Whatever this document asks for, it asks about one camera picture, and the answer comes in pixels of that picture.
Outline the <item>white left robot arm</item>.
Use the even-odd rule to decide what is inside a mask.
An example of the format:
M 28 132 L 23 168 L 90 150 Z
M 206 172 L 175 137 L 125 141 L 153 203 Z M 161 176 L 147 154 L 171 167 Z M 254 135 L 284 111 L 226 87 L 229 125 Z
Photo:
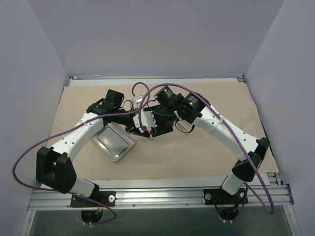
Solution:
M 148 138 L 147 129 L 137 129 L 133 122 L 134 111 L 127 112 L 121 105 L 124 94 L 112 89 L 106 97 L 88 107 L 71 132 L 50 147 L 41 147 L 36 154 L 35 179 L 63 194 L 82 196 L 88 206 L 100 200 L 99 186 L 79 177 L 73 161 L 91 137 L 110 122 L 126 126 L 127 131 Z

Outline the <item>steel tweezers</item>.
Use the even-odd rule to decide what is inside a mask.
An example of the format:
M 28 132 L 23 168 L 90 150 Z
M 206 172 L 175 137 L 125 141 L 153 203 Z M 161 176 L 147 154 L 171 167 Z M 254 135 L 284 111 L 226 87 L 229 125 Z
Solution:
M 192 125 L 186 121 L 177 121 L 175 127 L 185 135 L 189 134 L 192 130 Z

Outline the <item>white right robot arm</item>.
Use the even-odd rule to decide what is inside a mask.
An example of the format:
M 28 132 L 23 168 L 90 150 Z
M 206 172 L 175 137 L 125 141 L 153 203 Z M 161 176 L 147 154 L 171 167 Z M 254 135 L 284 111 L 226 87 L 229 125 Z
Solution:
M 141 126 L 152 128 L 152 136 L 159 136 L 173 130 L 178 121 L 186 121 L 193 128 L 200 128 L 224 144 L 237 157 L 237 162 L 218 191 L 219 198 L 229 203 L 246 183 L 257 176 L 270 141 L 249 135 L 220 115 L 202 96 L 190 92 L 186 97 L 175 94 L 169 87 L 163 87 L 156 95 L 159 103 L 141 110 Z

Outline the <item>beige cloth wrap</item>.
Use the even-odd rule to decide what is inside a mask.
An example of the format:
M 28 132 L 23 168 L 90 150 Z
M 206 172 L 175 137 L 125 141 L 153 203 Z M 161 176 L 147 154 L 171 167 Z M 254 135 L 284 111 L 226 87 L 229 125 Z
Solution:
M 205 97 L 245 133 L 264 137 L 257 107 L 246 84 L 208 82 L 186 84 L 186 87 Z M 60 139 L 59 133 L 74 127 L 86 109 L 104 98 L 109 89 L 123 93 L 126 100 L 130 100 L 133 93 L 146 93 L 146 88 L 141 85 L 66 87 L 47 146 Z M 136 136 L 135 140 L 135 147 L 118 162 L 111 161 L 94 142 L 89 141 L 74 160 L 77 175 L 91 181 L 226 176 L 237 161 L 232 151 L 200 128 L 188 134 L 174 130 L 152 140 Z

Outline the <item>metal instrument tray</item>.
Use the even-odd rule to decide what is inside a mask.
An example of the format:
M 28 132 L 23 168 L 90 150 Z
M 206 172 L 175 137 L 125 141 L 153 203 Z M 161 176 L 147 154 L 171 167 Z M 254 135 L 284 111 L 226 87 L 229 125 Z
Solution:
M 114 122 L 96 132 L 91 140 L 113 162 L 123 159 L 136 144 L 136 140 Z

